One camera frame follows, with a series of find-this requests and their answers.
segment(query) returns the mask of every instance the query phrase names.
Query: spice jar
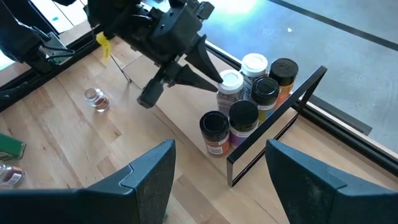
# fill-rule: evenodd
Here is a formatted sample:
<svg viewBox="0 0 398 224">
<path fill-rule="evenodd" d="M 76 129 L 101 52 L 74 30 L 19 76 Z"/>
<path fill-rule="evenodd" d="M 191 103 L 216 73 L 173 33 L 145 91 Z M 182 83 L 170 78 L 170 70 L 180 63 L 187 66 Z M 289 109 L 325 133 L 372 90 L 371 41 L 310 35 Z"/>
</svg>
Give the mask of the spice jar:
<svg viewBox="0 0 398 224">
<path fill-rule="evenodd" d="M 257 128 L 259 112 L 257 106 L 248 100 L 234 103 L 229 110 L 231 147 L 237 148 Z"/>
<path fill-rule="evenodd" d="M 250 100 L 252 84 L 256 78 L 265 77 L 268 60 L 261 54 L 251 53 L 243 57 L 240 72 L 243 74 L 243 99 Z"/>
<path fill-rule="evenodd" d="M 274 112 L 278 93 L 279 84 L 272 78 L 258 78 L 254 81 L 251 98 L 259 110 L 259 125 Z"/>
<path fill-rule="evenodd" d="M 225 70 L 220 77 L 223 82 L 218 84 L 218 111 L 228 116 L 232 104 L 243 98 L 243 76 L 238 71 Z"/>
<path fill-rule="evenodd" d="M 15 187 L 20 184 L 24 175 L 21 168 L 0 163 L 0 185 Z"/>
<path fill-rule="evenodd" d="M 298 72 L 297 63 L 288 58 L 277 59 L 271 64 L 269 77 L 279 84 L 279 96 L 275 108 L 278 108 L 289 97 Z"/>
<path fill-rule="evenodd" d="M 229 149 L 228 118 L 219 111 L 205 113 L 200 119 L 200 130 L 208 152 L 224 155 Z"/>
<path fill-rule="evenodd" d="M 85 91 L 86 101 L 98 112 L 104 112 L 109 108 L 111 101 L 99 88 L 89 88 Z"/>
</svg>

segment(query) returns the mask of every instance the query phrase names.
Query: green box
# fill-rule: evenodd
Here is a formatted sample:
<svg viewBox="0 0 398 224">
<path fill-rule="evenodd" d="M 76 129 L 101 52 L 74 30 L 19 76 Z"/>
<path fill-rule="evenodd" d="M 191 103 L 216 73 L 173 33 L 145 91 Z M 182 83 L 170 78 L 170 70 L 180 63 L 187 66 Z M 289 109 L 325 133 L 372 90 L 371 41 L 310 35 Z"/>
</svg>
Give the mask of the green box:
<svg viewBox="0 0 398 224">
<path fill-rule="evenodd" d="M 0 161 L 22 158 L 25 147 L 26 143 L 0 134 Z"/>
</svg>

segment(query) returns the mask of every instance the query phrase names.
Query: wooden table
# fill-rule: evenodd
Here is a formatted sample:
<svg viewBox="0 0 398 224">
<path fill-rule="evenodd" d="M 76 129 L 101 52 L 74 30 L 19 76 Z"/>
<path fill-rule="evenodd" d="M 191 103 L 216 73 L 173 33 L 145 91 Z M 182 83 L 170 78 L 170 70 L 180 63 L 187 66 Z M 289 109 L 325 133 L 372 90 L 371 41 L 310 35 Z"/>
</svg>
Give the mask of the wooden table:
<svg viewBox="0 0 398 224">
<path fill-rule="evenodd" d="M 177 163 L 167 223 L 288 223 L 265 159 L 231 189 L 225 157 L 206 152 L 198 121 L 216 109 L 215 94 L 175 86 L 146 110 L 136 98 L 157 68 L 126 43 L 114 39 L 112 44 L 133 83 L 127 83 L 112 61 L 103 63 L 98 49 L 0 114 L 0 131 L 27 143 L 24 157 L 14 162 L 27 171 L 20 188 L 87 187 L 163 140 L 175 139 Z M 216 57 L 211 59 L 218 70 L 229 68 Z M 91 86 L 111 98 L 108 111 L 97 113 L 84 101 L 84 90 Z M 252 146 L 247 159 L 294 114 L 288 110 Z M 397 177 L 304 118 L 281 141 L 358 177 L 398 189 Z"/>
</svg>

